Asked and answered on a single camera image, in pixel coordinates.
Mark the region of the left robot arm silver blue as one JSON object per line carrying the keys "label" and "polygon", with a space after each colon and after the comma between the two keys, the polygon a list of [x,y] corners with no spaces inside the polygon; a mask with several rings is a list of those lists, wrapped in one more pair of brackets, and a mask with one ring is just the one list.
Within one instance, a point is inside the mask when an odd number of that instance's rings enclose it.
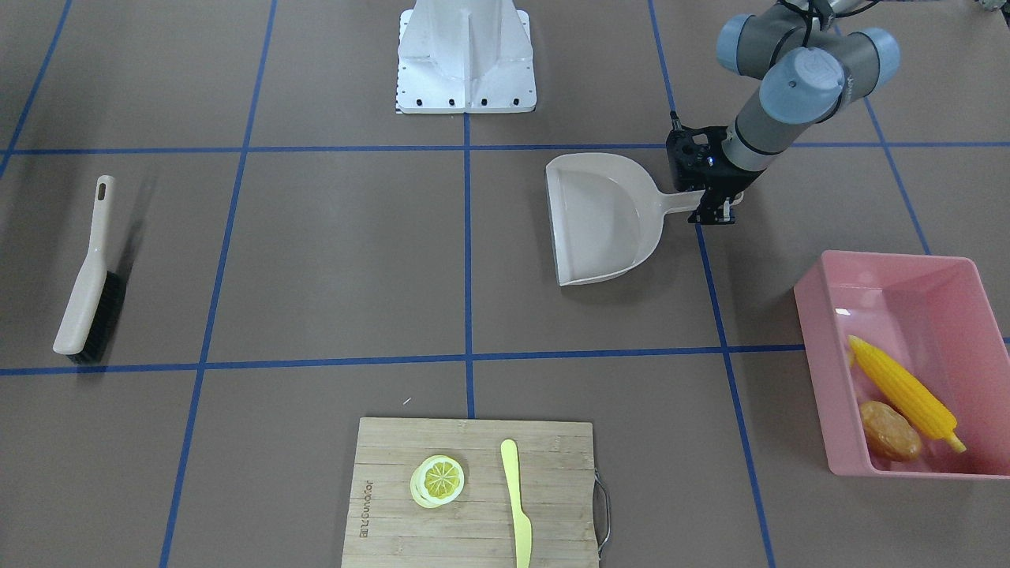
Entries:
{"label": "left robot arm silver blue", "polygon": [[719,64],[760,86],[729,125],[689,127],[671,113],[675,193],[666,212],[686,212],[693,224],[735,223],[744,191],[802,133],[894,78],[901,50],[890,32],[834,35],[836,21],[856,14],[852,1],[779,1],[723,25]]}

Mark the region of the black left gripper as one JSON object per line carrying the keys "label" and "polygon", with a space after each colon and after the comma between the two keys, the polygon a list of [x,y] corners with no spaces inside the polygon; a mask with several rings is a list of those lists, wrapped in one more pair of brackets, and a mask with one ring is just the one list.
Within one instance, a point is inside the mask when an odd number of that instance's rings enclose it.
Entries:
{"label": "black left gripper", "polygon": [[746,171],[730,162],[723,143],[728,127],[688,127],[677,112],[671,112],[671,132],[666,141],[675,187],[680,192],[702,191],[699,205],[690,215],[693,224],[735,224],[735,206],[743,191],[761,172]]}

